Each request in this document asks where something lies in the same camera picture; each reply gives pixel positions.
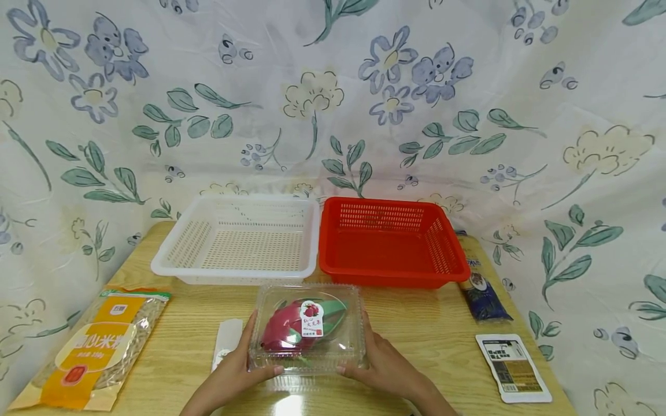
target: product card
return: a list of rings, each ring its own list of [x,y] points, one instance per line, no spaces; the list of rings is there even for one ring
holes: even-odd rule
[[[324,308],[311,300],[306,300],[300,306],[300,319],[302,322],[301,336],[303,338],[319,338],[324,336]]]

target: red plastic basket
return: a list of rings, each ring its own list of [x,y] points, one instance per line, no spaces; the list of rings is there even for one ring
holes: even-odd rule
[[[362,286],[436,289],[470,277],[444,211],[427,202],[327,199],[319,267],[335,283]]]

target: clear plastic container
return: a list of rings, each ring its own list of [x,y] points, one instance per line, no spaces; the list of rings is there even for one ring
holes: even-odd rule
[[[284,376],[335,373],[366,354],[358,288],[336,284],[262,286],[250,369],[281,365]]]

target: plastic bag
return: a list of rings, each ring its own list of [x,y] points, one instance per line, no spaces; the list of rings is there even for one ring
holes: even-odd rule
[[[9,408],[110,411],[170,296],[107,286]]]

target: plastic basket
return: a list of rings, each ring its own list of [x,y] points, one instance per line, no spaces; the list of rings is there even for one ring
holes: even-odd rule
[[[470,277],[444,211],[427,202],[329,198],[319,251],[336,283],[435,289]]]
[[[316,267],[319,205],[285,196],[205,195],[183,213],[153,261],[188,284],[294,284]]]

